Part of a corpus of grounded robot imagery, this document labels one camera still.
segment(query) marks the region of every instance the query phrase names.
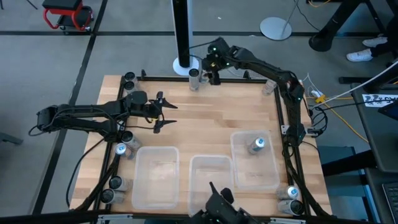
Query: white sneaker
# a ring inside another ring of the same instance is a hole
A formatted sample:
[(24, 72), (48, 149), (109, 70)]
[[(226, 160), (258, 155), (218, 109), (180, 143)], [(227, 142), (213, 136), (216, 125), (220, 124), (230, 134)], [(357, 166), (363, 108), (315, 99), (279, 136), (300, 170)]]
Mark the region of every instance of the white sneaker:
[(385, 43), (387, 43), (387, 37), (376, 37), (373, 39), (362, 41), (362, 44), (367, 47), (375, 47), (379, 44), (385, 44)]
[(347, 54), (347, 59), (350, 62), (367, 62), (373, 59), (371, 49), (366, 49), (360, 52)]

